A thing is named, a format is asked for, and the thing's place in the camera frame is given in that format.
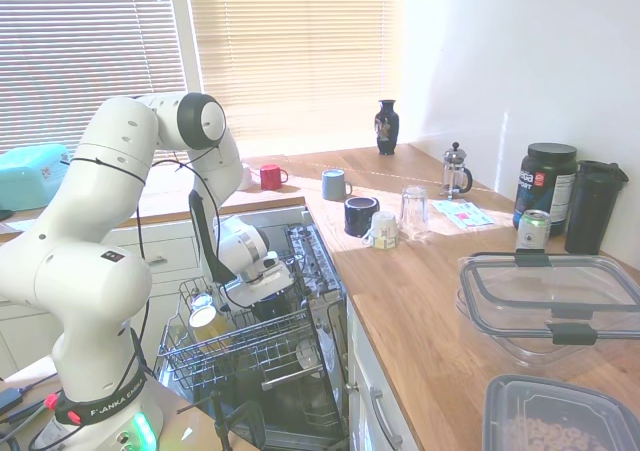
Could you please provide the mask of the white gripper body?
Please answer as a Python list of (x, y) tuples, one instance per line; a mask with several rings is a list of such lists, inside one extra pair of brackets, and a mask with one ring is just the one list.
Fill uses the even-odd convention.
[(224, 286), (230, 307), (251, 307), (277, 294), (294, 282), (291, 272), (279, 259), (262, 259), (240, 273), (238, 279)]

